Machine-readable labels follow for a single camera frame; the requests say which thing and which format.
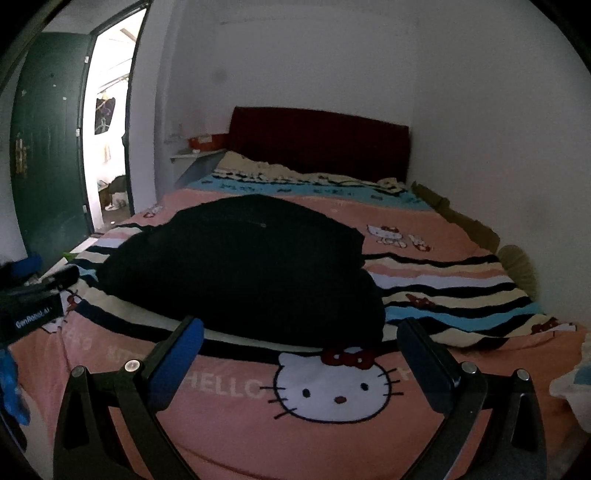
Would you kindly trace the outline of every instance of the door frame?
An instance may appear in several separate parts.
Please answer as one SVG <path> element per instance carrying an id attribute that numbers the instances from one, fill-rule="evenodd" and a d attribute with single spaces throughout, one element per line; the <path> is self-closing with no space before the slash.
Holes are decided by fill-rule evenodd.
<path id="1" fill-rule="evenodd" d="M 84 143 L 82 140 L 84 135 L 82 134 L 82 132 L 84 131 L 84 104 L 85 104 L 85 100 L 86 100 L 85 92 L 86 92 L 86 85 L 88 83 L 88 74 L 90 71 L 90 63 L 92 62 L 92 54 L 94 53 L 94 50 L 96 47 L 96 41 L 99 38 L 99 35 L 103 34 L 108 29 L 110 29 L 111 27 L 114 27 L 116 24 L 125 20 L 126 18 L 131 17 L 131 15 L 134 15 L 141 10 L 146 10 L 144 20 L 143 20 L 142 25 L 139 29 L 138 38 L 135 42 L 134 56 L 131 59 L 131 69 L 129 71 L 129 78 L 128 78 L 129 87 L 127 90 L 127 98 L 125 99 L 125 134 L 123 137 L 123 145 L 124 145 L 124 151 L 125 151 L 125 180 L 126 180 L 127 196 L 129 199 L 129 211 L 130 211 L 131 215 L 134 215 L 135 214 L 134 197 L 131 192 L 131 176 L 129 173 L 129 134 L 128 134 L 128 132 L 129 132 L 129 103 L 131 101 L 131 80 L 132 80 L 132 77 L 134 74 L 135 59 L 137 57 L 138 46 L 139 46 L 139 42 L 140 42 L 140 39 L 142 36 L 142 32 L 144 31 L 145 20 L 146 20 L 148 13 L 150 11 L 150 6 L 152 5 L 152 1 L 153 0 L 139 0 L 138 2 L 128 6 L 127 8 L 123 9 L 121 12 L 112 16 L 110 19 L 101 23 L 101 25 L 99 25 L 93 31 L 90 32 L 92 39 L 90 41 L 88 55 L 87 55 L 87 58 L 89 60 L 88 60 L 88 63 L 86 64 L 85 70 L 84 70 L 84 76 L 83 76 L 82 85 L 81 85 L 81 87 L 82 87 L 82 101 L 80 102 L 80 111 L 78 113 L 79 118 L 80 118 L 80 125 L 79 125 L 79 128 L 80 128 L 80 137 L 79 137 L 80 144 L 79 144 L 79 146 L 80 146 L 80 148 L 79 148 L 78 165 L 80 167 L 82 185 L 84 185 L 84 198 L 86 201 L 86 210 L 88 212 L 88 214 L 86 215 L 86 221 L 89 224 L 89 228 L 90 228 L 91 233 L 95 233 L 95 227 L 92 222 L 92 215 L 90 214 L 90 202 L 88 199 L 88 189 L 86 188 L 86 176 L 85 176 L 85 172 L 84 172 Z"/>

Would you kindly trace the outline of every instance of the blue glove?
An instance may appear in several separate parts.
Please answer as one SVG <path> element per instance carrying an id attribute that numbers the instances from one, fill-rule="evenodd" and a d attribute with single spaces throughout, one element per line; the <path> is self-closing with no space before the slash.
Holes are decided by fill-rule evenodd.
<path id="1" fill-rule="evenodd" d="M 21 425 L 29 425 L 31 413 L 20 395 L 17 365 L 8 350 L 0 349 L 0 399 L 4 409 Z"/>

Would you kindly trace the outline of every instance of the black device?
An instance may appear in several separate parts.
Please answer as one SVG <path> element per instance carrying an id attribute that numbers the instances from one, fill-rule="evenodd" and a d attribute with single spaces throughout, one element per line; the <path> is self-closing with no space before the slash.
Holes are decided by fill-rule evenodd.
<path id="1" fill-rule="evenodd" d="M 129 432 L 155 480 L 198 480 L 155 417 L 168 407 L 203 340 L 198 320 L 186 319 L 144 362 L 118 372 L 72 370 L 60 410 L 54 479 L 141 480 L 132 471 L 108 407 L 121 409 Z M 416 320 L 398 327 L 400 350 L 431 408 L 444 420 L 403 480 L 447 478 L 482 410 L 491 417 L 463 480 L 543 480 L 546 450 L 540 408 L 530 375 L 482 373 L 458 364 Z"/>
<path id="2" fill-rule="evenodd" d="M 0 349 L 64 315 L 60 291 L 78 281 L 79 270 L 70 265 L 41 283 L 0 291 Z"/>

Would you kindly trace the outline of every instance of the bed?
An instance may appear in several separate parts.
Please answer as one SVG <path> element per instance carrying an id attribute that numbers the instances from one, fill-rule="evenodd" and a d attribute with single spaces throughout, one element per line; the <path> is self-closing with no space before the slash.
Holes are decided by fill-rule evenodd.
<path id="1" fill-rule="evenodd" d="M 550 464 L 564 459 L 577 421 L 549 385 L 580 362 L 586 332 L 545 315 L 405 188 L 409 152 L 404 126 L 236 108 L 216 170 L 78 255 L 65 319 L 12 346 L 49 438 L 73 367 L 142 359 L 192 314 L 206 340 L 158 419 L 200 478 L 397 480 L 441 422 L 397 346 L 410 317 L 459 361 L 528 370 Z"/>

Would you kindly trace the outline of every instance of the red bow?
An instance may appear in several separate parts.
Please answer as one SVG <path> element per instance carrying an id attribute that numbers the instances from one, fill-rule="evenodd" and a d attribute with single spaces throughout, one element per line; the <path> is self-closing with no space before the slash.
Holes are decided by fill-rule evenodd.
<path id="1" fill-rule="evenodd" d="M 375 355 L 368 350 L 361 350 L 356 353 L 347 353 L 343 349 L 327 348 L 322 352 L 320 360 L 325 365 L 339 367 L 357 367 L 360 370 L 369 370 L 375 361 Z"/>

